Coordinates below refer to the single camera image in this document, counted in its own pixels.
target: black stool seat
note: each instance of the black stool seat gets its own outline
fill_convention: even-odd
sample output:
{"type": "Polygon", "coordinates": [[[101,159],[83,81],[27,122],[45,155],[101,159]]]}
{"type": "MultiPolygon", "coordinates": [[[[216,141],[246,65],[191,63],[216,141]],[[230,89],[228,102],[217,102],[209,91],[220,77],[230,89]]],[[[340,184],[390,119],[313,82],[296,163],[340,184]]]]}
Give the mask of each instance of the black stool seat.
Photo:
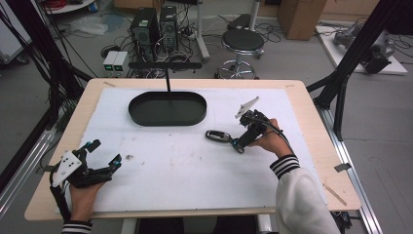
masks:
{"type": "Polygon", "coordinates": [[[231,29],[222,35],[222,42],[233,50],[253,52],[264,46],[262,37],[246,29],[231,29]]]}

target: paper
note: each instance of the paper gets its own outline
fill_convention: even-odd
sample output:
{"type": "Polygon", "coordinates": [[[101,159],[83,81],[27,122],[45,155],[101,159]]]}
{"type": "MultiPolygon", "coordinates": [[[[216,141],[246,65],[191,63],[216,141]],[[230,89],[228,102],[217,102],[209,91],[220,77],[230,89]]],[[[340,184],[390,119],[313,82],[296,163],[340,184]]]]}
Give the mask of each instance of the paper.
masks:
{"type": "MultiPolygon", "coordinates": [[[[277,157],[260,147],[238,153],[230,144],[206,139],[207,130],[240,137],[235,119],[240,105],[256,97],[251,108],[277,118],[303,168],[318,175],[285,90],[192,89],[206,99],[206,118],[189,127],[141,127],[128,112],[130,101],[148,91],[103,90],[81,145],[99,139],[88,166],[107,167],[118,153],[122,167],[95,202],[96,212],[170,211],[274,207],[278,179],[269,166],[277,157]]],[[[325,199],[321,183],[319,191],[325,199]]]]}

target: aluminum rail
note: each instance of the aluminum rail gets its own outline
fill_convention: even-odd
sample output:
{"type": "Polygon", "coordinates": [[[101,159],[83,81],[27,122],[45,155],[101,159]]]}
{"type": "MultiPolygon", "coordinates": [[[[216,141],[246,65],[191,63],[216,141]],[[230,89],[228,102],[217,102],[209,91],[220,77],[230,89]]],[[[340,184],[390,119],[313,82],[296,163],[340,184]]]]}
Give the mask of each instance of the aluminum rail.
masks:
{"type": "Polygon", "coordinates": [[[319,116],[328,131],[331,141],[333,142],[334,147],[337,150],[337,154],[339,155],[340,160],[344,164],[349,163],[350,165],[352,165],[352,167],[347,170],[347,173],[349,174],[353,187],[355,188],[358,198],[360,199],[361,207],[359,209],[359,212],[361,214],[361,218],[367,232],[369,234],[382,234],[382,228],[380,227],[379,221],[377,220],[377,217],[373,212],[373,208],[368,201],[361,181],[358,178],[356,169],[353,167],[353,162],[349,152],[347,151],[346,145],[344,144],[344,141],[340,141],[337,135],[335,135],[334,133],[334,117],[331,115],[331,112],[329,110],[323,110],[319,107],[317,107],[317,109],[319,116]]]}

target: chair base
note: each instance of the chair base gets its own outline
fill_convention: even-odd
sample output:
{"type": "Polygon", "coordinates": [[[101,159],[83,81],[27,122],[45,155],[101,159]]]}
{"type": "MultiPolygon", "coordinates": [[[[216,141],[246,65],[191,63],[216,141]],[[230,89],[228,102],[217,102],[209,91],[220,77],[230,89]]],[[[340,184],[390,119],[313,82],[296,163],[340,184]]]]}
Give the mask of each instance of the chair base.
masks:
{"type": "Polygon", "coordinates": [[[225,61],[218,70],[218,77],[222,79],[256,79],[254,68],[245,61],[225,61]]]}

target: white sleeve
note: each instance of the white sleeve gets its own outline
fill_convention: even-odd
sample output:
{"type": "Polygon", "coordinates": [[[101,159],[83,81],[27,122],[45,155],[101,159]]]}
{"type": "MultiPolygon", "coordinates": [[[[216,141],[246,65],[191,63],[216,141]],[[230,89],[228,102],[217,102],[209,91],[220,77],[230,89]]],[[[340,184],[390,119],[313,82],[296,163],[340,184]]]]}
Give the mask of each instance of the white sleeve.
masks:
{"type": "Polygon", "coordinates": [[[300,168],[295,155],[281,157],[270,168],[280,180],[276,218],[281,234],[340,234],[312,175],[300,168]]]}

